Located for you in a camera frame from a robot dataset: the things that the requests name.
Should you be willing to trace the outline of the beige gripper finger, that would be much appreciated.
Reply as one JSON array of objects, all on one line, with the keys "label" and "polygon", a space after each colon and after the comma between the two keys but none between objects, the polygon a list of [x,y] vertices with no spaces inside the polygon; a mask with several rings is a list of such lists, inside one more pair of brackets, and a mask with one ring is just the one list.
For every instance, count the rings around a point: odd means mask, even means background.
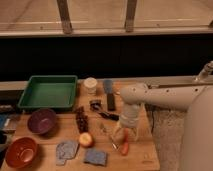
[{"label": "beige gripper finger", "polygon": [[121,126],[117,124],[113,129],[113,139],[117,142],[120,142],[123,139],[123,134],[121,133]]},{"label": "beige gripper finger", "polygon": [[133,127],[130,128],[130,130],[132,131],[133,135],[134,135],[134,141],[138,141],[138,128],[137,127]]}]

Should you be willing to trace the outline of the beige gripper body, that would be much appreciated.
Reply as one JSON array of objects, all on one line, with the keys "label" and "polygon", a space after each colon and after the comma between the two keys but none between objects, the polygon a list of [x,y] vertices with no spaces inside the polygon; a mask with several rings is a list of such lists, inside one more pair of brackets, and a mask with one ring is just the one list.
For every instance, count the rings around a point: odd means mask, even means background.
[{"label": "beige gripper body", "polygon": [[139,122],[141,106],[138,104],[125,103],[119,116],[118,125],[120,127],[136,128]]}]

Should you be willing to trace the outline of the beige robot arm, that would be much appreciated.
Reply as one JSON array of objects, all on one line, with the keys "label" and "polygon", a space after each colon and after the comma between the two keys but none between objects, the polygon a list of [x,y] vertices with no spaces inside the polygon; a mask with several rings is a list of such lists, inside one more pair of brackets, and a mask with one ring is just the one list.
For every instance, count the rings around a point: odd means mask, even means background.
[{"label": "beige robot arm", "polygon": [[187,84],[153,88],[138,83],[121,88],[123,107],[113,135],[130,128],[138,136],[139,113],[144,104],[184,112],[178,171],[213,171],[213,82],[206,81],[212,72],[210,61]]}]

